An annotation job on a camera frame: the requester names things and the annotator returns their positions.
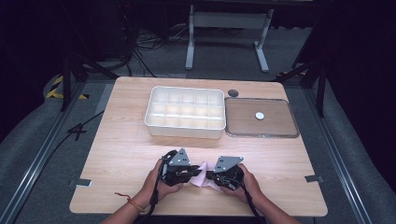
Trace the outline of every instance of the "black wall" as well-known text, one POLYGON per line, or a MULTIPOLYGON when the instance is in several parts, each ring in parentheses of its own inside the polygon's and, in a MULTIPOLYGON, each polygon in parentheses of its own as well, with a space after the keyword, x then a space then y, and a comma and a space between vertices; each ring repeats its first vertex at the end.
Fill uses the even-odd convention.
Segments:
POLYGON ((338 102, 395 191, 396 7, 390 1, 336 2, 335 11, 315 27, 302 61, 325 53, 328 79, 338 102))
POLYGON ((0 142, 44 103, 67 51, 100 62, 127 51, 113 0, 0 1, 0 142))

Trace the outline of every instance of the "white plastic bin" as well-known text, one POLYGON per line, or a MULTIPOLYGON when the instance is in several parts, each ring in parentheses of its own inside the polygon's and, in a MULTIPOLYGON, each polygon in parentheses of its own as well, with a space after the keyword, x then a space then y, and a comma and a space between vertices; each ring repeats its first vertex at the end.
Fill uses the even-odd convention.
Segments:
POLYGON ((151 135, 220 138, 226 126, 224 92, 155 87, 145 123, 151 135))

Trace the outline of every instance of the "wrist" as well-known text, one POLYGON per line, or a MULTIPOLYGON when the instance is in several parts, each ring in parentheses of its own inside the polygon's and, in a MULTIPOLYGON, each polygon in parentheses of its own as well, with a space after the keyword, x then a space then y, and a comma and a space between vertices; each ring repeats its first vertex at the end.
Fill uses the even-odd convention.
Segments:
POLYGON ((268 200, 267 197, 265 197, 265 195, 263 193, 257 193, 257 194, 251 195, 251 197, 252 197, 253 205, 256 208, 258 208, 263 203, 265 203, 265 201, 268 200))
POLYGON ((137 193, 133 198, 132 198, 132 200, 136 203, 136 204, 138 204, 139 206, 141 206, 142 208, 146 208, 146 207, 148 207, 149 206, 149 200, 150 200, 150 198, 151 198, 151 195, 145 195, 145 194, 140 194, 140 192, 139 193, 137 193))

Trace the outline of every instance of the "person's arm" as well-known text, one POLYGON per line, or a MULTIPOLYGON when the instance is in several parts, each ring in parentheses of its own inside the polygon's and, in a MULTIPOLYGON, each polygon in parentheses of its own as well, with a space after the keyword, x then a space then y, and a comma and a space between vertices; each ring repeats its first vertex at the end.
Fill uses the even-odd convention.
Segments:
MULTIPOLYGON (((248 171, 247 167, 239 163, 239 167, 244 171, 244 183, 247 191, 252 197, 252 201, 257 210, 259 210, 272 224, 281 223, 299 223, 294 217, 289 216, 286 212, 280 209, 276 204, 271 202, 260 189, 259 182, 257 181, 254 174, 248 171)), ((242 188, 236 190, 231 190, 222 187, 224 193, 227 195, 232 195, 244 203, 248 202, 247 196, 242 188)))
MULTIPOLYGON (((149 206, 149 200, 151 198, 152 191, 154 190, 155 181, 157 179, 158 170, 160 169, 162 160, 158 160, 154 169, 148 173, 143 187, 139 192, 132 198, 132 202, 137 204, 137 206, 146 209, 149 206)), ((158 201, 163 199, 167 194, 175 193, 183 187, 183 184, 177 184, 173 187, 169 187, 164 184, 161 180, 158 182, 158 201)), ((121 208, 119 208, 115 213, 106 218, 102 224, 109 223, 133 223, 139 216, 140 210, 138 207, 127 202, 121 208)))

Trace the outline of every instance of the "pink cloth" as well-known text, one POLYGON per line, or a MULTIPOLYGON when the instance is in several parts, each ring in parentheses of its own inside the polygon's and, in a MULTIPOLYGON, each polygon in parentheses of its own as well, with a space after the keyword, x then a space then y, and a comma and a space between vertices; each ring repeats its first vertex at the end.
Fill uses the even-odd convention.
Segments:
POLYGON ((201 166, 198 168, 199 170, 202 170, 201 173, 198 174, 198 176, 193 176, 190 182, 200 188, 210 187, 212 189, 222 192, 221 188, 217 184, 215 184, 215 181, 206 178, 206 171, 215 170, 215 165, 216 164, 212 162, 202 162, 201 166))

